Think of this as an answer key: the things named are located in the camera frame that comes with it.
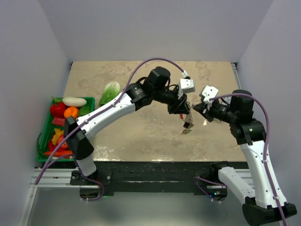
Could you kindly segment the key bunch with red carabiner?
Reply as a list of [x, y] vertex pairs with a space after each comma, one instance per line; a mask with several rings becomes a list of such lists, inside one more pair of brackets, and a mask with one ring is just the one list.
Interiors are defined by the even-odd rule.
[[184, 130], [182, 131], [182, 135], [187, 135], [191, 132], [191, 129], [194, 127], [191, 104], [189, 101], [186, 102], [189, 108], [189, 114], [180, 114], [180, 119], [184, 122]]

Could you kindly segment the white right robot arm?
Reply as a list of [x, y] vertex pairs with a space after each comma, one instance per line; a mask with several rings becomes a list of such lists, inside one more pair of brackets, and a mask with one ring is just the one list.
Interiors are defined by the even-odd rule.
[[253, 185], [246, 183], [226, 162], [213, 164], [210, 181], [226, 186], [242, 204], [245, 220], [251, 226], [282, 221], [297, 214], [294, 204], [288, 203], [278, 184], [270, 161], [269, 117], [263, 105], [246, 90], [235, 90], [228, 96], [218, 96], [218, 89], [205, 86], [200, 93], [200, 104], [193, 109], [208, 122], [226, 122], [243, 152]]

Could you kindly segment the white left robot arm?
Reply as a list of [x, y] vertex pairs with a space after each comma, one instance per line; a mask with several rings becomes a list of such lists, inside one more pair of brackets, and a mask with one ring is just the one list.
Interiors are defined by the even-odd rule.
[[190, 114], [187, 94], [195, 91], [194, 81], [183, 72], [183, 78], [173, 90], [169, 89], [171, 73], [163, 67], [151, 70], [147, 77], [129, 84], [122, 93], [102, 107], [77, 119], [68, 117], [64, 124], [64, 138], [72, 151], [81, 180], [87, 185], [97, 181], [96, 165], [90, 140], [119, 118], [148, 106], [152, 101], [167, 105], [169, 114]]

